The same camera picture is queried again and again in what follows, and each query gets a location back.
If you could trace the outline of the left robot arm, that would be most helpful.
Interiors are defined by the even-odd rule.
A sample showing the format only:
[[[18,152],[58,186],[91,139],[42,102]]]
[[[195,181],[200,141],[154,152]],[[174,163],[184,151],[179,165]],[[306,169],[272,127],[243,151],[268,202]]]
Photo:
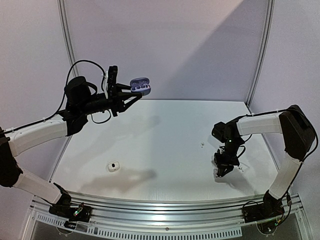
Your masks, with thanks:
[[[110,110],[115,117],[143,96],[131,86],[116,83],[114,76],[108,77],[106,87],[103,93],[91,93],[97,87],[84,76],[75,77],[64,88],[67,103],[56,116],[10,133],[1,130],[0,185],[31,193],[53,205],[63,217],[70,217],[75,210],[68,192],[20,167],[15,158],[40,144],[79,133],[88,115]]]

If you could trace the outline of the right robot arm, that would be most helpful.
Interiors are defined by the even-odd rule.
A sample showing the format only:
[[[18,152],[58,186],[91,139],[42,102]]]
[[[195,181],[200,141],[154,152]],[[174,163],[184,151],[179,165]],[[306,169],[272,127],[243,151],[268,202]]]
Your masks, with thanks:
[[[318,145],[319,138],[297,104],[281,110],[241,115],[228,122],[220,121],[211,131],[211,135],[223,144],[213,155],[217,178],[240,166],[238,150],[246,143],[243,137],[256,134],[279,134],[284,144],[284,159],[258,208],[262,218],[269,218],[278,210],[306,158],[315,151],[312,145]]]

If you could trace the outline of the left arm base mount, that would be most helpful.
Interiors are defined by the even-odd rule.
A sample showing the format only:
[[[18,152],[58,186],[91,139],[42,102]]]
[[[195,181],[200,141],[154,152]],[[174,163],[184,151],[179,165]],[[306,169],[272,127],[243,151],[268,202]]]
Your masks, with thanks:
[[[66,218],[70,222],[88,223],[92,215],[93,208],[81,203],[76,206],[53,204],[49,208],[49,213],[58,217]]]

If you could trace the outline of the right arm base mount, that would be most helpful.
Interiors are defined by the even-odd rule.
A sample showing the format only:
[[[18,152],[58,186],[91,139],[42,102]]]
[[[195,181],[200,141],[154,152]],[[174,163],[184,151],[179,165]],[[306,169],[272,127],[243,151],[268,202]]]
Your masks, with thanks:
[[[265,203],[257,203],[250,200],[242,206],[241,212],[244,222],[251,223],[282,216],[285,213],[285,209],[281,203],[272,208]]]

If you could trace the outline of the purple earbud charging case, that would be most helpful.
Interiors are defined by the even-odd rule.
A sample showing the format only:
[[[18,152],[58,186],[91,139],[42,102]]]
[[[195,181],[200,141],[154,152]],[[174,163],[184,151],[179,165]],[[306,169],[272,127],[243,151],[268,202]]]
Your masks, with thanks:
[[[147,77],[140,77],[140,78],[132,79],[130,81],[131,92],[132,93],[142,93],[143,96],[148,95],[151,92],[151,87],[150,87],[150,89],[147,89],[144,91],[141,90],[141,86],[145,85],[145,84],[150,85],[150,80]]]

